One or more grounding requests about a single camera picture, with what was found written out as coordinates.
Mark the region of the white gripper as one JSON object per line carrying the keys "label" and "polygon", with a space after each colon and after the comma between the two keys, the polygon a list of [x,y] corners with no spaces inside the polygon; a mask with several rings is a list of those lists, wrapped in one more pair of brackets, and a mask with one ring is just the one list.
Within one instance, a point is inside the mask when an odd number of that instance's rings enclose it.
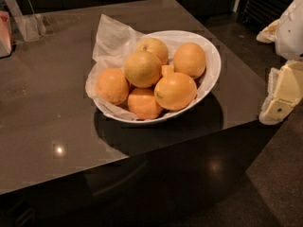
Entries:
{"label": "white gripper", "polygon": [[287,61],[272,68],[268,77],[268,96],[259,114],[265,125],[282,122],[303,99],[303,0],[294,0],[279,19],[260,31],[257,41],[276,43],[276,53]]}

